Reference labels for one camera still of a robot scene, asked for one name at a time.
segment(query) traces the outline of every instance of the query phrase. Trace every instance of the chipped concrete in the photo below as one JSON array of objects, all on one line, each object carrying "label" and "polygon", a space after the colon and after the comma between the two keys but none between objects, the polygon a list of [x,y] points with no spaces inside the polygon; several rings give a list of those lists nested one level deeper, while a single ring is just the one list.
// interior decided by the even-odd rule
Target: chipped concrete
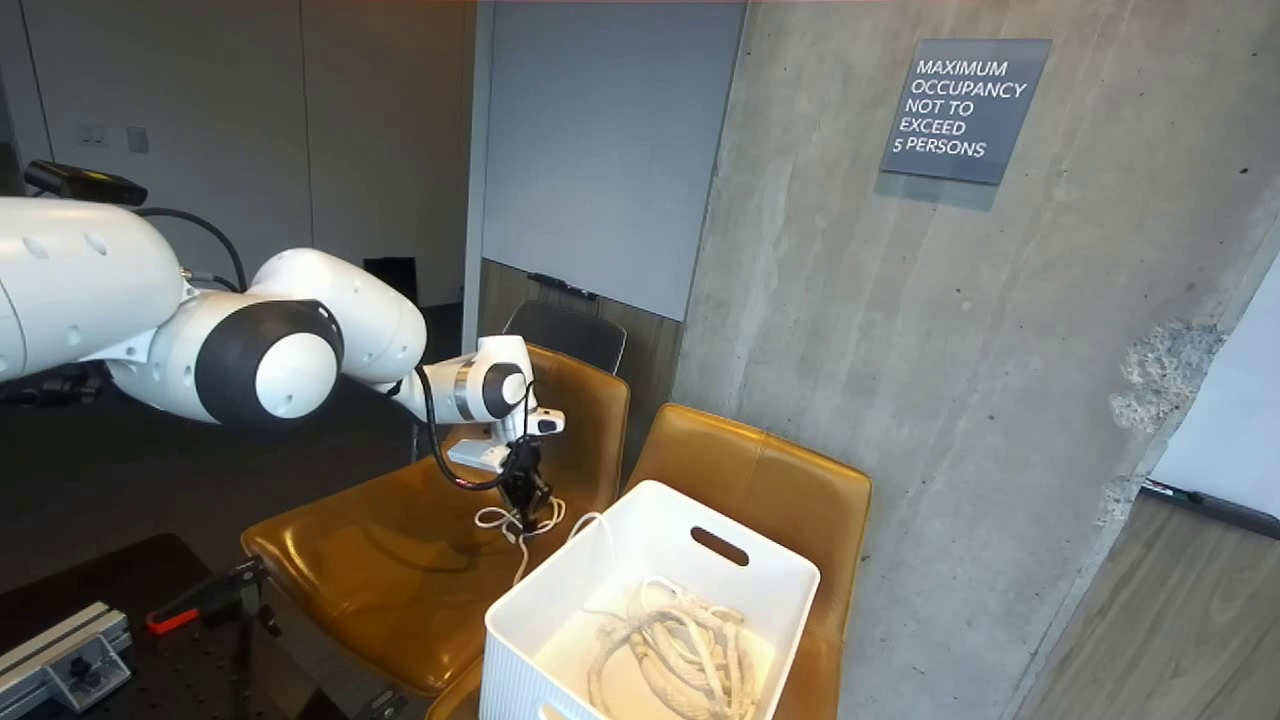
[{"label": "chipped concrete", "polygon": [[1190,407],[1213,355],[1226,342],[1215,324],[1161,325],[1125,354],[1121,370],[1134,387],[1111,396],[1121,428],[1155,433],[1171,414]]},{"label": "chipped concrete", "polygon": [[[1233,327],[1280,213],[1276,27],[1274,0],[751,5],[673,398],[872,475],[842,717],[1016,711],[1160,438],[1116,425],[1121,363]],[[1053,40],[1004,183],[877,173],[915,38],[1001,36]]]}]

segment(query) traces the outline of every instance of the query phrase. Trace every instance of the bin handle hole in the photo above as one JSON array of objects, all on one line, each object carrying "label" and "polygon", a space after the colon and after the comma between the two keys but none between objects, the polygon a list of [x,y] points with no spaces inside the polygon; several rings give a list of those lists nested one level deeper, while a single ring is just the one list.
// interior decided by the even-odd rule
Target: bin handle hole
[{"label": "bin handle hole", "polygon": [[746,568],[751,559],[746,555],[741,547],[726,541],[724,538],[707,532],[704,528],[694,527],[689,530],[689,537],[694,538],[694,542],[705,547],[707,550],[719,555],[724,560],[728,560],[739,568]]},{"label": "bin handle hole", "polygon": [[558,710],[556,710],[554,707],[552,707],[549,703],[544,703],[541,707],[538,708],[538,719],[539,720],[568,720],[568,717],[564,717],[563,715],[561,715],[561,712]]}]

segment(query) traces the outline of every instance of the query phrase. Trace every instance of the wooden wall panel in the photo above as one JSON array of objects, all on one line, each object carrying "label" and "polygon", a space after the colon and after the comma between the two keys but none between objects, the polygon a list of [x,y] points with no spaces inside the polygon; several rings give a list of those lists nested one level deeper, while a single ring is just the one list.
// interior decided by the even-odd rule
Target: wooden wall panel
[{"label": "wooden wall panel", "polygon": [[671,398],[684,324],[607,297],[586,300],[536,283],[525,272],[493,260],[481,263],[481,336],[502,332],[511,314],[526,300],[541,300],[593,318],[603,318],[627,331],[627,345],[618,366],[618,377],[631,386],[631,413],[627,416],[627,442],[622,462],[622,478],[626,480],[649,436],[649,425],[653,424],[658,407]]},{"label": "wooden wall panel", "polygon": [[1280,542],[1148,497],[1019,720],[1280,717]]}]

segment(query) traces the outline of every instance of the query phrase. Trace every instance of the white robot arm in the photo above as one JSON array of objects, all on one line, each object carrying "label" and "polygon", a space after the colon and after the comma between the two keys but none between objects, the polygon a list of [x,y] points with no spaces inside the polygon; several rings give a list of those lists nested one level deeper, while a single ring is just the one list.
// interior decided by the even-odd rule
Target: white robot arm
[{"label": "white robot arm", "polygon": [[342,373],[424,423],[490,424],[449,456],[493,473],[518,438],[563,429],[538,405],[520,337],[420,368],[425,346],[408,299],[317,250],[271,258],[243,293],[197,290],[128,210],[0,199],[0,382],[104,360],[122,391],[166,413],[273,427],[320,407]]}]

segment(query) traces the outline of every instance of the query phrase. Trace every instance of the maximum occupancy sign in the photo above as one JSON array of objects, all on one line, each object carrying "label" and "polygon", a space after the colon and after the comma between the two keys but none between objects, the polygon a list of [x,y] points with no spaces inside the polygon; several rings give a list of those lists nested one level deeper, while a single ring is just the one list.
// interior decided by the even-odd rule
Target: maximum occupancy sign
[{"label": "maximum occupancy sign", "polygon": [[922,40],[881,169],[1000,184],[1048,40]]}]

